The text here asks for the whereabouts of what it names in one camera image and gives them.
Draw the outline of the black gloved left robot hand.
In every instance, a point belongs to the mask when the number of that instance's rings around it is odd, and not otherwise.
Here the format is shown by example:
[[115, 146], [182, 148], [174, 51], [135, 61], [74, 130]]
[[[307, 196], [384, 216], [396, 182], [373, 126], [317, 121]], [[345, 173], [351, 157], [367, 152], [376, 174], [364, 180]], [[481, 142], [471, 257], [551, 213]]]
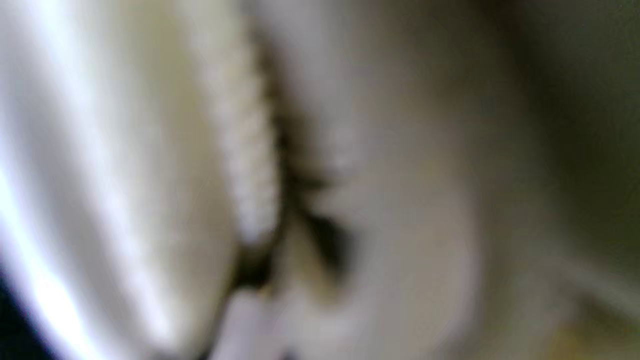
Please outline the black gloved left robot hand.
[[54, 360], [54, 354], [30, 324], [9, 278], [0, 273], [0, 358], [2, 360]]

